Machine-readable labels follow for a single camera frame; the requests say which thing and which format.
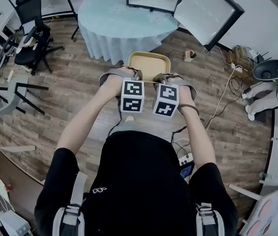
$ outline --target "black and white marker cube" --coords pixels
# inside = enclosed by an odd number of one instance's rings
[[[153,113],[156,115],[173,117],[179,104],[179,90],[177,85],[159,84],[153,102]]]
[[[124,78],[120,110],[127,113],[141,113],[143,110],[143,104],[143,81],[132,81],[130,78]]]

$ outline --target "white logo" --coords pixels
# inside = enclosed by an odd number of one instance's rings
[[[170,106],[166,106],[165,109],[164,108],[159,108],[159,113],[164,113],[165,115],[168,113],[168,111],[172,110],[172,108]]]
[[[101,188],[93,189],[92,191],[93,191],[93,193],[97,193],[97,192],[103,192],[105,190],[107,190],[107,188],[101,187]]]
[[[163,96],[165,97],[174,96],[174,94],[175,94],[174,91],[172,91],[172,89],[170,88],[167,88],[165,92],[163,92]]]
[[[140,87],[139,87],[139,86],[135,86],[134,84],[128,83],[128,84],[127,84],[127,90],[128,90],[130,93],[133,93],[134,91],[133,91],[131,88],[133,88],[133,89],[139,89]]]
[[[126,108],[129,108],[131,105],[138,104],[138,103],[139,103],[139,101],[137,101],[137,100],[133,100],[132,102],[126,102]],[[131,109],[132,110],[137,110],[138,107],[131,107]]]

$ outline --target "yellow tray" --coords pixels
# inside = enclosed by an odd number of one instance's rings
[[[128,65],[141,70],[143,81],[153,82],[153,78],[159,73],[170,72],[170,60],[168,57],[146,52],[134,52],[129,57]]]

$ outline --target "white cabinet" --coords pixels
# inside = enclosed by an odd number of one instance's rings
[[[172,13],[208,51],[244,13],[233,0],[127,0],[127,5]]]

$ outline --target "power strip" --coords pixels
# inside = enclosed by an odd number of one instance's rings
[[[184,165],[187,163],[190,163],[191,161],[193,161],[193,154],[188,153],[187,155],[184,155],[182,157],[180,157],[179,160],[179,165]]]

